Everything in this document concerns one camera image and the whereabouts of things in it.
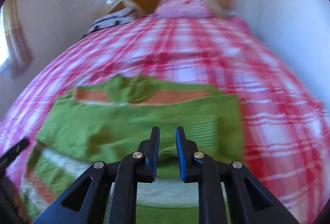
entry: bed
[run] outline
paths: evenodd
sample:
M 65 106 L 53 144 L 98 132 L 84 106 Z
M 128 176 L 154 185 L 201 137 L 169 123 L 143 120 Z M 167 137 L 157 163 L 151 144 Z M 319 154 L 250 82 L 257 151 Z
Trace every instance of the bed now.
M 0 155 L 32 142 L 7 169 L 21 186 L 34 137 L 55 98 L 121 73 L 213 84 L 236 93 L 244 122 L 244 160 L 300 223 L 312 223 L 330 196 L 327 113 L 286 65 L 215 0 L 207 19 L 152 15 L 160 0 L 107 0 L 95 18 L 134 5 L 132 23 L 91 33 L 53 60 L 20 94 L 0 126 Z

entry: wall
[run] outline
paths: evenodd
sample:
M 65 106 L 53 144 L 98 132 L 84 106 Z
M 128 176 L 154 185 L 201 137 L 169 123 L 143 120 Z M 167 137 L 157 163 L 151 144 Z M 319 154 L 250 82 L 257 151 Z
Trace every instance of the wall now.
M 0 118 L 46 65 L 77 42 L 106 0 L 18 0 L 19 14 L 35 60 L 20 76 L 0 73 Z
M 238 0 L 238 13 L 330 109 L 329 0 Z

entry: window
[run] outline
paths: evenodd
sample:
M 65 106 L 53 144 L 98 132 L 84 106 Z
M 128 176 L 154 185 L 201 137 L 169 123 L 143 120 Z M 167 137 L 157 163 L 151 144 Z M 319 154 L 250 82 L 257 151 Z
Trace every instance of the window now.
M 8 52 L 6 45 L 5 29 L 3 27 L 2 8 L 0 9 L 0 66 L 7 60 Z

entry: metal screw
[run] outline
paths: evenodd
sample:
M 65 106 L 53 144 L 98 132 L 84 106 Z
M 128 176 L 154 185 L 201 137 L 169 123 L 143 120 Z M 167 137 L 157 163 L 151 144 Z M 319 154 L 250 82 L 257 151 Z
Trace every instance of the metal screw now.
M 204 153 L 200 152 L 200 151 L 197 151 L 197 152 L 194 153 L 194 157 L 197 158 L 197 159 L 202 159 L 204 157 Z
M 104 166 L 104 163 L 102 161 L 97 161 L 96 163 L 94 163 L 94 168 L 96 169 L 100 169 Z
M 242 163 L 240 161 L 234 161 L 233 162 L 233 167 L 236 169 L 240 169 L 243 167 Z
M 136 151 L 132 155 L 134 159 L 139 159 L 143 156 L 143 154 L 140 151 Z

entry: checkered bedspread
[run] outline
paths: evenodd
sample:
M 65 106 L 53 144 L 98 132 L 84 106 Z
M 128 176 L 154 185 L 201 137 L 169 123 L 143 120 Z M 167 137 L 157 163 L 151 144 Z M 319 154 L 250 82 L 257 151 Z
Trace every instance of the checkered bedspread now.
M 265 45 L 218 19 L 140 18 L 88 35 L 52 61 L 17 98 L 0 131 L 0 154 L 33 141 L 56 96 L 116 73 L 211 83 L 237 93 L 245 160 L 301 223 L 312 223 L 330 196 L 326 112 Z M 7 170 L 20 185 L 32 146 Z

